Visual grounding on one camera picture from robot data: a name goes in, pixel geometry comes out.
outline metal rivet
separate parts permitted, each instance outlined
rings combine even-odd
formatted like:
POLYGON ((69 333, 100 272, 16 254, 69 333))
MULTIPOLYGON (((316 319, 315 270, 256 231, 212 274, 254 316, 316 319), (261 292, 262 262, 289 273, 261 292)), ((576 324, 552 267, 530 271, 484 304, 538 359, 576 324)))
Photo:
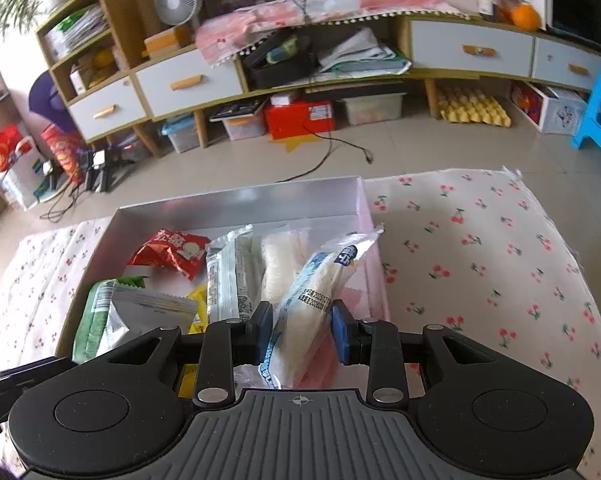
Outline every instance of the metal rivet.
POLYGON ((214 404, 215 402, 223 402, 223 400, 227 399, 229 394, 227 390, 223 388, 205 388, 198 392, 198 399, 201 402, 207 402, 209 404, 214 404))
POLYGON ((382 402, 384 404, 393 404, 394 402, 399 402, 403 400, 403 392, 396 388, 379 388, 375 390, 372 394, 372 397, 377 402, 382 402))

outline orange drawer handle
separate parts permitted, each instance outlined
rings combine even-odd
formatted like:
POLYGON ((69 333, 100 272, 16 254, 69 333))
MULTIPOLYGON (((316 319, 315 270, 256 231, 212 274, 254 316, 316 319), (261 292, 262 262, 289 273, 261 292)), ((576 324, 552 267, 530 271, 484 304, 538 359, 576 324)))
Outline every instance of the orange drawer handle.
POLYGON ((463 52, 472 56, 494 57, 497 51, 488 46, 463 45, 463 52))
POLYGON ((105 108, 104 110, 100 110, 94 114, 95 119, 102 119, 104 117, 112 115, 118 109, 117 105, 111 105, 105 108))
POLYGON ((567 68, 578 75, 589 75, 589 70, 584 66, 572 65, 571 63, 568 63, 567 68))
POLYGON ((200 83, 202 83, 202 74, 188 77, 187 79, 181 79, 180 81, 174 81, 173 83, 170 83, 169 87, 172 90, 182 90, 184 88, 200 85, 200 83))

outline white drawer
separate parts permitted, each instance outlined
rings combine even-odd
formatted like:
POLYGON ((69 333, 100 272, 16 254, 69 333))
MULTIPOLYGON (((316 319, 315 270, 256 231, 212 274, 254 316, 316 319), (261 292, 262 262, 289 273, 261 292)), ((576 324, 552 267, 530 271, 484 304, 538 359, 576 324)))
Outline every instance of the white drawer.
POLYGON ((243 93, 234 63, 212 68, 198 50, 148 66, 136 77, 154 117, 243 93), (200 83, 188 86, 185 80, 199 75, 200 83), (172 89, 178 82, 186 88, 172 89))
POLYGON ((147 116, 129 77, 88 95, 71 105, 69 111, 87 141, 147 116))
POLYGON ((558 41, 536 38, 532 77, 591 90, 601 71, 601 56, 558 41))
POLYGON ((530 75, 534 39, 529 34, 466 23, 412 21, 414 68, 444 68, 530 75))

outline tile floor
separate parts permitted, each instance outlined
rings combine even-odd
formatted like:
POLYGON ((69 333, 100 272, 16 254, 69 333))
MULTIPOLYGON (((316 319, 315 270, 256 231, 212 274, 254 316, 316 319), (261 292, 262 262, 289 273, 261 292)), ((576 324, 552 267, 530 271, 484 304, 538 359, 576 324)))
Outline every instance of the tile floor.
MULTIPOLYGON (((447 124, 432 120, 423 102, 413 102, 399 121, 344 128, 336 137, 372 150, 374 162, 346 145, 312 177, 359 174, 363 177, 442 170, 444 168, 519 169, 567 243, 580 255, 585 276, 601 311, 601 151, 593 143, 579 152, 564 136, 543 136, 511 110, 510 129, 447 124)), ((24 236, 85 219, 111 215, 121 205, 182 194, 263 184, 313 167, 327 141, 302 144, 292 153, 268 139, 229 142, 226 137, 206 150, 170 153, 148 160, 110 194, 84 194, 77 208, 53 225, 10 210, 0 216, 0 277, 24 236)))

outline silver box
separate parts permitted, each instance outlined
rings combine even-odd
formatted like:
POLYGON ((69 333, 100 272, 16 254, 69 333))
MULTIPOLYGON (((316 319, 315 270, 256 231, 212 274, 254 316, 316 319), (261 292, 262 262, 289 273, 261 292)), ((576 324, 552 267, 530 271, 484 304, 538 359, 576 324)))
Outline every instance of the silver box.
MULTIPOLYGON (((312 226, 321 226, 321 235, 325 238, 322 241, 354 230, 370 231, 374 227, 360 177, 244 187, 118 209, 76 290, 60 333, 56 355, 71 356, 74 336, 91 286, 100 280, 122 276, 132 254, 159 229, 193 231, 214 237, 236 226, 254 224, 258 233, 264 224, 293 223, 301 219, 311 219, 312 226)), ((364 291, 361 303, 352 309, 355 316, 389 319, 383 266, 377 245, 367 254, 365 264, 351 278, 349 286, 352 283, 364 291)))

